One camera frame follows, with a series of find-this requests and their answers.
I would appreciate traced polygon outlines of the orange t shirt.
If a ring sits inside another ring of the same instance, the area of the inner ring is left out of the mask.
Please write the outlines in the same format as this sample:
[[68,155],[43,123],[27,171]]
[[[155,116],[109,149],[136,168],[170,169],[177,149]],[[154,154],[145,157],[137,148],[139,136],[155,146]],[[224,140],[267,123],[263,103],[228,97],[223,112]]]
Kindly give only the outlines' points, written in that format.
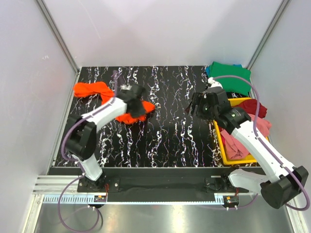
[[[74,88],[74,96],[77,98],[86,98],[91,95],[99,94],[102,99],[102,105],[107,103],[114,95],[114,92],[106,85],[105,82],[95,83],[77,83]],[[115,118],[116,121],[124,124],[134,124],[139,121],[145,121],[147,114],[155,110],[155,105],[150,102],[142,101],[146,113],[138,118],[133,118],[129,113],[123,114]]]

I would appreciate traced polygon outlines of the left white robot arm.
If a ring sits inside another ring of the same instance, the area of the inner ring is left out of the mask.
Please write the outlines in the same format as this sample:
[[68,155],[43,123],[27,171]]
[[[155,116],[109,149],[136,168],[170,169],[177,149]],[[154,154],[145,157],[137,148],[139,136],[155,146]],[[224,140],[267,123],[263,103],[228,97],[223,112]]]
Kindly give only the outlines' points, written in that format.
[[145,88],[138,84],[122,85],[96,109],[68,117],[61,153],[64,159],[74,161],[80,167],[92,191],[100,192],[105,186],[105,175],[95,156],[98,131],[124,114],[132,118],[146,114],[142,100],[144,92]]

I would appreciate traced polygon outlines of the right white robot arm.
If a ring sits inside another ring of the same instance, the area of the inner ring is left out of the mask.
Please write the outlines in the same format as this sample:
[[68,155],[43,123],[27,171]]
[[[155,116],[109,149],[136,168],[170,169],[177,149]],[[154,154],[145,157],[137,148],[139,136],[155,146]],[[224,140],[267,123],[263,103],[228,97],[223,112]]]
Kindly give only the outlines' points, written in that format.
[[229,193],[243,188],[260,194],[275,209],[288,205],[303,193],[306,206],[300,211],[310,207],[310,198],[304,188],[309,176],[306,168],[294,166],[284,158],[262,135],[245,110],[232,107],[219,82],[211,80],[204,92],[195,92],[186,112],[200,119],[216,121],[250,152],[264,171],[259,175],[234,168],[223,175],[220,181],[222,190]]

